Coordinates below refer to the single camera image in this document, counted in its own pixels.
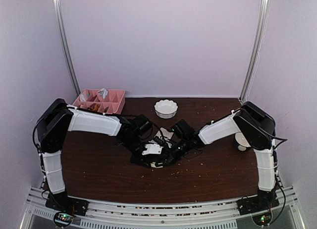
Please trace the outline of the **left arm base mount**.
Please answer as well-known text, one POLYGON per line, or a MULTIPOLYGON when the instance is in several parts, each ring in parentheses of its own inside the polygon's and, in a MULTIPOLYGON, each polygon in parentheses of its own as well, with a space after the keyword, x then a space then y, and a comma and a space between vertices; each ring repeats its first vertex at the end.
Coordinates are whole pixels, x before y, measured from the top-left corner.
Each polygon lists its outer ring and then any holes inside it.
POLYGON ((53 223, 58 229, 70 226, 76 216, 85 216, 89 202, 84 199, 72 198, 67 191, 53 194, 45 189, 41 196, 46 200, 45 206, 56 210, 53 216, 53 223))

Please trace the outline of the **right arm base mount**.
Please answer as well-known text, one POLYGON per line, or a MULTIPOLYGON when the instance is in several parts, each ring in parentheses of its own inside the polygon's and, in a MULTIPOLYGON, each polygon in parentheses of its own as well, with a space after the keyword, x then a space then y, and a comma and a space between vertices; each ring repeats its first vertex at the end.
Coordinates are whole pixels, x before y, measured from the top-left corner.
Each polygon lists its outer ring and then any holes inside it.
POLYGON ((244 196, 237 202, 240 216, 251 215, 253 222, 260 227, 269 226, 273 221, 272 208, 279 206, 275 192, 258 192, 256 196, 244 196))

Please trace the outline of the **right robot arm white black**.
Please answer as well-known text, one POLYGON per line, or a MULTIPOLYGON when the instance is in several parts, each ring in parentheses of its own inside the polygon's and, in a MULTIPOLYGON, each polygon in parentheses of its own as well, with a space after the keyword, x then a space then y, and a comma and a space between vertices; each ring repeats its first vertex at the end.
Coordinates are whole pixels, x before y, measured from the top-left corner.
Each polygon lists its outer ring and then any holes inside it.
POLYGON ((262 193, 254 198, 254 206, 264 210, 273 202, 269 192, 275 186, 273 143, 275 139, 275 120, 250 101, 245 102, 231 114, 206 124, 200 130, 182 139, 171 148, 163 149, 163 160, 156 166, 167 166, 175 163, 185 153, 194 148, 202 148, 219 139, 241 133, 254 149, 258 164, 258 189, 262 193))

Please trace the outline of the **cream sock brown trim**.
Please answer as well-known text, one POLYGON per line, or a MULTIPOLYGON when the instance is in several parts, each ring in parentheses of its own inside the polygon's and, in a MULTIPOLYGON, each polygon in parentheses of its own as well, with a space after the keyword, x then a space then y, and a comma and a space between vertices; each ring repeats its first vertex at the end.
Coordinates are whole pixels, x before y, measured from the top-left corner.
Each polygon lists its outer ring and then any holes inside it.
MULTIPOLYGON (((173 132, 169 132, 165 128, 160 128, 160 130, 157 132, 157 134, 155 136, 159 136, 161 138, 164 137, 166 140, 169 140, 171 143, 173 132)), ((157 144, 154 140, 150 141, 148 144, 150 144, 150 143, 157 144)), ((170 152, 171 146, 172 146, 172 143, 170 145, 162 146, 163 150, 162 150, 160 155, 146 155, 148 157, 148 160, 149 160, 151 166, 152 166, 151 168, 159 169, 159 168, 164 167, 164 166, 162 166, 162 163, 161 163, 161 157, 163 156, 163 154, 171 154, 171 152, 170 152)))

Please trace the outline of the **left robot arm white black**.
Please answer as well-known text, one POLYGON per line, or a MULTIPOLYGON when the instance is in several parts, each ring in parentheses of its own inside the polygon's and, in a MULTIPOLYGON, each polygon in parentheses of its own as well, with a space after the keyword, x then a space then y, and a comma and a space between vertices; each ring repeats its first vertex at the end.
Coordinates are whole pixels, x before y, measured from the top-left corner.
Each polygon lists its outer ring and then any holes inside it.
POLYGON ((142 136, 153 127, 144 115, 97 113, 56 99, 38 119, 33 142, 42 160, 52 203, 60 211, 71 207, 62 175, 61 152, 69 132, 81 131, 116 137, 132 155, 142 158, 142 136))

